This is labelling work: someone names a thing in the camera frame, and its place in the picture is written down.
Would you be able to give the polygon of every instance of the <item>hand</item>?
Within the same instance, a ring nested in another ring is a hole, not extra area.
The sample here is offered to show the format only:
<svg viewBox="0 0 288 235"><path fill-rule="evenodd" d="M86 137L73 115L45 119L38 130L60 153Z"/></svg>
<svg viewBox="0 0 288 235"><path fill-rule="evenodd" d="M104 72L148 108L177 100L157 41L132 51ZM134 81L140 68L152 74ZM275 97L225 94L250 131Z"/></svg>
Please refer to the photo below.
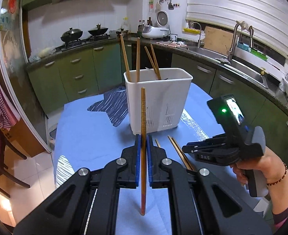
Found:
<svg viewBox="0 0 288 235"><path fill-rule="evenodd" d="M239 161L236 164L230 165L230 167L233 168L237 180L242 185L248 183L243 169L261 170L267 179L267 183L274 183L280 180L285 173L285 166L282 160L268 147L266 147L262 157Z"/></svg>

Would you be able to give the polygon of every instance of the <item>bracelet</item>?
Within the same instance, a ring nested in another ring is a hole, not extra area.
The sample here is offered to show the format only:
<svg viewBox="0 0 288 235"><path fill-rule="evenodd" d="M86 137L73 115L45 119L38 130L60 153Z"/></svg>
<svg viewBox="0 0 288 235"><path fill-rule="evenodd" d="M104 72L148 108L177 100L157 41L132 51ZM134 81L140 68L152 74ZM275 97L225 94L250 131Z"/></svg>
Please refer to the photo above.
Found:
<svg viewBox="0 0 288 235"><path fill-rule="evenodd" d="M286 175L286 173L287 173L287 166L286 166L285 163L283 163L283 164L284 164L284 166L285 166L285 173L284 173L283 177L282 177L280 180L278 180L277 182L274 182L274 183L267 183L267 186L271 186L271 185L274 185L274 184L280 183L280 182L285 178L285 175Z"/></svg>

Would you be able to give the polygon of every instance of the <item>cutting board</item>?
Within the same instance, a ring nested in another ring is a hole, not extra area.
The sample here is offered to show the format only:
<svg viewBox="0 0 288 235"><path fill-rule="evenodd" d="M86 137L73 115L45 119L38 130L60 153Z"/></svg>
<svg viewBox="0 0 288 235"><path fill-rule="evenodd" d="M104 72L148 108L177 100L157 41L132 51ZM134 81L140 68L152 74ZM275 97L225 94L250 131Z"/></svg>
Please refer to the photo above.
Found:
<svg viewBox="0 0 288 235"><path fill-rule="evenodd" d="M232 44L232 33L206 26L205 34L206 36L204 39L204 48L225 56L228 55L227 51L230 50Z"/></svg>

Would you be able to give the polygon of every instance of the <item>stove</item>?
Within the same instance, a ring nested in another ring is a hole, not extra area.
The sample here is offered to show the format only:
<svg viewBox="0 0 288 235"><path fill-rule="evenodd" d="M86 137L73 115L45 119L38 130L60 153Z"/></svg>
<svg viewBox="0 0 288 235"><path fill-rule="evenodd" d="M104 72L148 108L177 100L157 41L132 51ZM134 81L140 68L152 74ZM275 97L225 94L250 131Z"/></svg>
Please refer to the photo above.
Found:
<svg viewBox="0 0 288 235"><path fill-rule="evenodd" d="M78 39L78 40L75 40L75 41L71 41L71 42L65 43L64 45L62 45L62 46L60 46L58 48L61 51L65 51L65 50L69 50L69 49L75 48L77 46L81 46L81 45L84 45L84 44L92 43L92 42L95 42L95 41L107 40L107 39L109 39L109 35L108 34L90 36L90 38L87 38L87 39L83 39L83 40Z"/></svg>

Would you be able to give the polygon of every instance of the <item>yellow tray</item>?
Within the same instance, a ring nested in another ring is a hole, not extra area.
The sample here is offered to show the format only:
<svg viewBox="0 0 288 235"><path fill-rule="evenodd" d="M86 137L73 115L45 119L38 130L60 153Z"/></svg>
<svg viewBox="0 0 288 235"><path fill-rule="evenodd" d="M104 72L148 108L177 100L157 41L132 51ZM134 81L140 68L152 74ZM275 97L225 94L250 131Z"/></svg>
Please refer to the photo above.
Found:
<svg viewBox="0 0 288 235"><path fill-rule="evenodd" d="M191 29L191 28L184 28L183 30L184 32L193 33L193 34L199 34L201 32L200 30Z"/></svg>

